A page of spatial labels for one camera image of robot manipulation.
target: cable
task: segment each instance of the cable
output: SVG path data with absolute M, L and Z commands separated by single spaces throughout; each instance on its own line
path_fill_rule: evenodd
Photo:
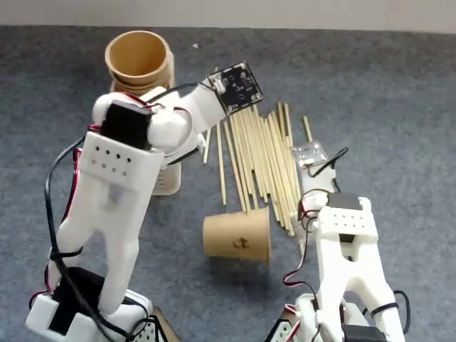
M 331 168 L 334 168 L 336 166 L 336 162 L 341 159 L 346 153 L 348 152 L 348 147 L 344 147 L 342 150 L 336 153 L 336 155 L 328 160 L 323 166 L 321 166 L 315 173 L 312 175 L 310 168 L 307 169 L 307 172 L 310 177 L 315 178 L 316 176 L 320 175 L 323 170 L 325 170 L 328 166 L 331 166 Z
M 284 339 L 284 342 L 290 342 L 293 340 L 294 336 L 296 335 L 296 333 L 298 332 L 299 330 L 299 327 L 301 326 L 301 321 L 298 320 L 293 328 L 291 329 L 290 333 L 288 334 L 288 336 Z
M 400 294 L 402 297 L 404 297 L 404 301 L 405 301 L 405 325 L 403 327 L 403 333 L 404 335 L 406 333 L 408 333 L 408 331 L 410 330 L 410 325 L 411 325 L 411 321 L 412 321 L 412 318 L 411 318 L 411 310 L 410 310 L 410 299 L 408 298 L 407 294 L 402 291 L 402 290 L 394 290 L 393 291 L 394 294 Z M 372 312 L 370 313 L 372 317 L 374 317 L 376 314 L 379 314 L 380 312 L 386 310 L 386 309 L 391 309 L 391 308 L 399 308 L 399 305 L 397 303 L 389 303 L 389 304 L 385 304 L 385 305 L 382 305 L 382 306 L 379 306 L 378 308 L 372 310 Z M 368 308 L 364 308 L 363 309 L 363 316 L 365 316 L 368 312 Z
M 400 295 L 402 295 L 402 297 L 404 297 L 406 316 L 405 316 L 405 326 L 404 326 L 403 332 L 404 332 L 404 334 L 406 334 L 410 330 L 410 325 L 412 323 L 412 317 L 411 317 L 412 313 L 410 310 L 410 299 L 408 298 L 407 294 L 402 290 L 395 290 L 395 291 L 393 291 L 393 293 L 400 294 Z
M 307 222 L 307 225 L 306 225 L 306 232 L 308 231 L 307 228 L 309 228 L 309 222 L 316 219 L 316 217 L 312 217 L 310 218 L 310 220 Z M 299 262 L 299 265 L 291 272 L 285 274 L 284 278 L 282 279 L 283 283 L 287 286 L 287 287 L 296 287 L 296 286 L 299 286 L 299 285 L 306 285 L 307 287 L 310 288 L 310 290 L 312 291 L 312 294 L 313 294 L 313 297 L 315 298 L 315 301 L 317 301 L 317 298 L 316 298 L 316 292 L 314 291 L 314 288 L 312 287 L 312 285 L 310 285 L 307 281 L 304 281 L 304 280 L 300 280 L 300 281 L 289 281 L 289 279 L 296 273 L 298 273 L 301 269 L 302 269 L 302 266 L 304 265 L 304 259 L 306 258 L 306 252 L 307 252 L 307 242 L 308 242 L 308 237 L 309 237 L 309 233 L 307 232 L 306 233 L 306 249 L 304 250 L 304 253 L 302 254 L 302 257 L 301 257 L 301 261 Z
M 73 291 L 76 300 L 79 302 L 79 304 L 88 312 L 88 315 L 93 319 L 95 325 L 97 326 L 98 330 L 100 330 L 101 334 L 103 337 L 105 337 L 109 342 L 115 342 L 105 331 L 105 329 L 102 326 L 101 321 L 104 320 L 104 318 L 101 318 L 99 313 L 96 313 L 90 304 L 86 301 L 86 299 L 81 295 L 80 291 L 78 290 L 77 286 L 73 283 L 71 280 L 71 277 L 68 275 L 68 268 L 66 267 L 65 263 L 63 262 L 63 256 L 60 253 L 60 250 L 58 248 L 58 243 L 57 243 L 57 236 L 56 236 L 56 227 L 54 223 L 54 217 L 53 217 L 53 209 L 52 209 L 52 201 L 51 201 L 51 179 L 54 170 L 57 168 L 58 164 L 62 161 L 62 159 L 70 153 L 74 148 L 79 146 L 85 139 L 85 136 L 79 138 L 77 141 L 75 141 L 73 144 L 68 146 L 65 150 L 61 152 L 60 155 L 53 161 L 48 174 L 46 176 L 46 181 L 44 183 L 44 200 L 46 204 L 46 216 L 48 219 L 48 228 L 49 228 L 49 238 L 51 240 L 51 257 L 53 258 L 57 269 L 61 273 L 61 276 L 68 282 L 68 285 L 71 287 L 71 290 Z M 122 336 L 127 336 L 127 332 L 124 331 L 123 329 L 118 328 L 117 326 L 114 326 L 113 324 L 106 322 L 105 326 L 109 328 L 110 330 L 113 330 L 116 333 L 119 333 Z
M 315 342 L 316 337 L 318 336 L 320 331 L 321 331 L 321 324 L 318 325 L 318 328 L 316 329 L 316 333 L 315 333 L 315 335 L 313 335 L 313 338 L 311 339 L 311 342 Z
M 306 260 L 307 256 L 307 246 L 309 245 L 309 225 L 312 221 L 316 220 L 316 217 L 311 217 L 307 220 L 306 226 L 304 226 L 304 218 L 301 220 L 301 226 L 306 231 L 306 240 L 304 242 L 304 253 L 302 254 L 303 262 Z
M 33 306 L 33 301 L 35 300 L 36 297 L 38 297 L 38 295 L 46 294 L 46 293 L 48 293 L 48 290 L 41 290 L 41 291 L 37 291 L 34 294 L 32 294 L 30 299 L 28 300 L 28 307 L 29 307 L 28 309 L 31 310 L 31 307 Z

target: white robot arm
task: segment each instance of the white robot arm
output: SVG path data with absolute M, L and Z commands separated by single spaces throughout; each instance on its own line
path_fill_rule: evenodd
M 321 283 L 316 294 L 297 298 L 292 310 L 296 325 L 286 342 L 405 341 L 398 305 L 383 273 L 371 202 L 340 192 L 336 182 L 333 166 L 347 150 L 328 160 L 319 142 L 294 149 L 304 189 L 294 229 L 305 247 L 299 268 L 284 283 L 296 284 L 288 279 L 302 267 L 309 235 L 316 243 Z M 347 291 L 360 296 L 375 326 L 345 301 Z
M 36 297 L 26 320 L 31 330 L 60 342 L 124 341 L 123 332 L 144 311 L 152 312 L 151 303 L 129 291 L 128 284 L 158 172 L 203 147 L 203 131 L 262 99 L 246 63 L 194 86 L 184 97 L 177 89 L 156 88 L 141 99 L 124 93 L 97 99 L 94 125 L 77 162 L 71 206 L 50 253 L 48 293 Z M 105 278 L 76 268 L 83 245 L 95 232 L 105 240 Z M 98 313 L 95 321 L 81 297 Z M 105 322 L 103 333 L 99 321 Z

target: black circuit board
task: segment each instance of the black circuit board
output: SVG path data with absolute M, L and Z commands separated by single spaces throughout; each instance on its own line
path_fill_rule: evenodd
M 217 71 L 208 79 L 227 115 L 263 99 L 257 80 L 245 62 Z

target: paper cup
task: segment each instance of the paper cup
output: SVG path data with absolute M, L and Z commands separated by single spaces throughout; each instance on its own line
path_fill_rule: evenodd
M 174 86 L 174 56 L 167 42 L 156 33 L 121 34 L 106 47 L 105 62 L 116 88 L 140 91 L 147 87 L 150 90 L 156 86 Z
M 269 263 L 269 208 L 206 217 L 204 252 L 209 257 L 260 260 Z

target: wooden stick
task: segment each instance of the wooden stick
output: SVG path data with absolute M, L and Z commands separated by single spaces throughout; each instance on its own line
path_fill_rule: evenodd
M 222 202 L 223 205 L 227 205 L 227 190 L 225 189 L 225 172 L 223 168 L 222 134 L 220 133 L 220 123 L 217 123 L 217 144 L 219 148 L 219 171 L 220 188 L 222 189 Z
M 258 162 L 257 162 L 257 157 L 255 155 L 252 135 L 250 134 L 248 116 L 249 116 L 249 109 L 247 108 L 246 110 L 239 112 L 238 119 L 239 119 L 240 128 L 241 128 L 241 132 L 242 132 L 242 137 L 243 137 L 242 140 L 244 142 L 244 151 L 246 151 L 249 156 L 249 161 L 251 163 L 250 164 L 251 171 L 255 171 L 255 169 L 258 170 Z M 257 175 L 255 173 L 255 178 L 257 180 L 256 185 L 258 186 L 258 191 L 260 193 L 260 196 L 262 196 L 263 189 L 261 186 L 261 177 L 260 177 L 260 175 Z M 249 181 L 250 181 L 250 185 L 251 185 L 251 189 L 252 189 L 252 197 L 253 197 L 254 206 L 255 206 L 255 203 L 258 203 L 258 199 L 257 199 L 257 194 L 256 194 L 257 192 L 255 191 L 255 183 L 254 183 L 254 177 L 253 177 L 252 172 L 249 172 Z
M 307 117 L 304 116 L 303 121 L 304 121 L 304 129 L 306 130 L 307 141 L 309 141 L 311 143 L 313 140 L 312 140 L 311 126 L 309 125 L 309 120 L 307 120 Z
M 264 179 L 263 175 L 263 167 L 262 167 L 262 161 L 261 161 L 261 152 L 260 148 L 261 145 L 258 142 L 258 130 L 257 127 L 254 123 L 254 111 L 249 110 L 249 112 L 245 115 L 246 122 L 247 122 L 247 127 L 249 129 L 249 136 L 250 136 L 250 143 L 251 145 L 251 151 L 252 151 L 252 156 L 254 158 L 254 163 L 255 163 L 255 178 L 256 178 L 256 183 L 258 184 L 258 190 L 260 197 L 263 197 L 264 203 L 268 202 L 268 194 L 266 190 L 266 180 Z
M 279 167 L 280 178 L 281 178 L 283 188 L 284 188 L 284 196 L 285 196 L 286 208 L 287 208 L 286 221 L 289 222 L 289 217 L 290 217 L 291 213 L 294 211 L 294 207 L 295 207 L 295 204 L 293 203 L 294 196 L 293 196 L 293 192 L 291 191 L 291 188 L 290 188 L 289 176 L 288 176 L 288 172 L 286 169 L 286 164 L 284 162 L 284 156 L 282 154 L 281 142 L 279 140 L 280 133 L 278 132 L 278 130 L 276 130 L 277 124 L 275 123 L 274 117 L 275 117 L 275 115 L 273 113 L 273 115 L 271 115 L 268 118 L 269 127 L 271 130 L 272 140 L 274 141 L 274 148 L 275 148 L 275 151 L 277 154 L 277 164 Z
M 246 156 L 246 153 L 244 151 L 244 144 L 245 141 L 243 140 L 243 135 L 242 135 L 242 130 L 239 126 L 239 116 L 237 114 L 232 115 L 231 118 L 233 118 L 233 123 L 234 123 L 234 128 L 237 132 L 237 142 L 239 144 L 239 152 L 241 153 L 241 159 L 242 159 L 242 171 L 244 171 L 244 176 L 247 181 L 247 191 L 249 195 L 252 195 L 252 173 L 251 169 L 249 166 L 249 158 Z
M 288 147 L 293 147 L 293 133 L 291 131 L 291 123 L 290 123 L 290 108 L 288 103 L 284 104 L 284 112 L 285 112 L 285 121 L 286 121 L 286 132 L 288 133 Z
M 249 144 L 249 136 L 247 135 L 246 127 L 245 127 L 245 122 L 244 122 L 244 115 L 246 113 L 246 110 L 241 110 L 236 114 L 236 120 L 237 120 L 237 127 L 239 128 L 240 132 L 240 137 L 242 140 L 243 144 L 243 149 L 245 156 L 244 158 L 247 159 L 247 165 L 249 166 L 250 170 L 254 170 L 254 159 L 252 157 L 252 153 L 250 151 L 250 144 Z
M 267 195 L 271 193 L 272 186 L 271 186 L 270 177 L 267 174 L 267 172 L 269 171 L 268 170 L 268 161 L 266 158 L 267 151 L 265 150 L 264 142 L 263 142 L 263 139 L 261 138 L 262 129 L 259 125 L 259 113 L 258 113 L 258 108 L 256 105 L 254 105 L 253 111 L 252 111 L 252 123 L 253 123 L 253 131 L 256 133 L 254 136 L 256 138 L 257 152 L 258 152 L 260 167 L 261 167 L 261 176 L 263 179 L 264 192 L 266 195 L 265 203 L 267 203 Z
M 295 204 L 293 203 L 293 198 L 294 198 L 294 192 L 293 192 L 293 187 L 291 186 L 290 180 L 293 179 L 293 176 L 291 174 L 291 170 L 289 169 L 289 160 L 287 157 L 284 157 L 284 148 L 286 148 L 283 144 L 283 142 L 280 141 L 279 139 L 279 123 L 277 122 L 277 117 L 275 116 L 275 113 L 273 113 L 271 117 L 271 123 L 274 125 L 273 129 L 275 131 L 275 142 L 277 146 L 277 153 L 279 154 L 279 161 L 280 161 L 280 166 L 281 170 L 284 171 L 284 180 L 286 181 L 285 183 L 285 190 L 287 192 L 287 200 L 289 203 L 289 207 L 291 209 L 294 209 Z
M 276 129 L 276 132 L 278 133 L 279 132 L 279 123 L 277 121 L 277 117 L 275 116 L 275 113 L 272 115 L 272 118 L 274 119 L 274 123 L 275 123 L 275 129 Z M 288 185 L 289 185 L 289 190 L 290 190 L 290 193 L 289 195 L 291 195 L 291 198 L 287 197 L 287 199 L 292 202 L 295 202 L 295 203 L 298 203 L 299 201 L 299 195 L 298 195 L 298 189 L 294 186 L 295 185 L 295 182 L 294 182 L 294 177 L 293 177 L 293 165 L 290 163 L 290 147 L 287 147 L 287 137 L 285 137 L 285 139 L 282 141 L 282 144 L 280 146 L 280 152 L 281 152 L 281 160 L 283 160 L 284 162 L 284 167 L 285 167 L 285 170 L 286 170 L 286 175 L 287 175 L 287 181 L 288 181 Z
M 272 169 L 271 169 L 271 165 L 270 165 L 270 161 L 269 161 L 270 157 L 268 156 L 269 149 L 267 148 L 266 140 L 264 137 L 264 124 L 263 124 L 264 121 L 259 116 L 257 116 L 256 118 L 257 118 L 257 124 L 258 124 L 258 128 L 259 128 L 259 137 L 261 139 L 261 144 L 263 145 L 263 151 L 264 151 L 263 158 L 264 158 L 264 164 L 266 165 L 264 174 L 266 175 L 269 186 L 270 186 L 269 193 L 271 194 L 272 209 L 274 210 L 274 215 L 276 215 L 276 221 L 278 221 L 282 227 L 285 227 L 284 218 L 282 217 L 281 212 L 277 208 L 279 201 L 277 199 L 277 191 L 276 191 L 276 187 L 274 185 Z
M 241 186 L 242 186 L 242 194 L 244 195 L 245 209 L 246 209 L 247 213 L 249 213 L 250 212 L 249 191 L 247 189 L 247 180 L 245 179 L 244 165 L 242 164 L 243 160 L 242 160 L 241 149 L 239 147 L 239 135 L 236 130 L 236 126 L 234 124 L 233 115 L 229 117 L 229 123 L 231 124 L 231 131 L 233 132 L 234 149 L 236 150 L 237 162 L 239 164 L 239 175 L 241 177 Z
M 293 131 L 291 130 L 291 121 L 290 121 L 290 108 L 288 106 L 288 103 L 284 104 L 284 110 L 285 110 L 285 119 L 286 119 L 286 126 L 288 130 L 288 147 L 292 148 L 294 146 L 293 143 Z M 290 168 L 291 168 L 291 173 L 293 175 L 293 182 L 294 182 L 294 189 L 295 195 L 296 195 L 296 202 L 299 202 L 301 199 L 301 187 L 299 186 L 299 180 L 298 180 L 298 170 L 296 169 L 296 161 L 294 159 L 293 153 L 290 150 L 289 151 L 289 158 L 290 158 Z
M 223 123 L 223 128 L 225 129 L 225 138 L 228 143 L 229 156 L 231 158 L 231 164 L 233 167 L 234 180 L 236 181 L 237 194 L 239 195 L 239 201 L 241 202 L 242 211 L 246 211 L 244 196 L 242 194 L 241 182 L 239 180 L 239 173 L 237 171 L 236 158 L 234 156 L 233 144 L 231 143 L 231 135 L 229 134 L 228 123 L 225 121 Z
M 207 157 L 209 156 L 209 145 L 211 143 L 211 128 L 206 133 L 206 146 L 204 147 L 204 156 L 202 158 L 203 165 L 207 164 Z
M 277 103 L 277 109 L 279 114 L 279 123 L 280 123 L 280 137 L 282 141 L 285 141 L 285 122 L 284 122 L 284 111 L 282 109 L 282 104 L 279 102 Z
M 290 230 L 290 225 L 289 225 L 289 210 L 288 210 L 288 205 L 286 203 L 285 199 L 285 191 L 284 191 L 284 183 L 282 181 L 280 171 L 279 171 L 279 161 L 277 158 L 277 154 L 274 151 L 274 144 L 272 142 L 272 131 L 271 127 L 269 126 L 269 120 L 264 119 L 264 137 L 266 139 L 266 146 L 268 148 L 268 157 L 271 165 L 271 169 L 273 172 L 273 180 L 274 184 L 276 185 L 276 191 L 277 191 L 277 199 L 278 199 L 278 210 L 281 212 L 281 218 L 282 218 L 282 224 L 283 228 L 286 230 Z

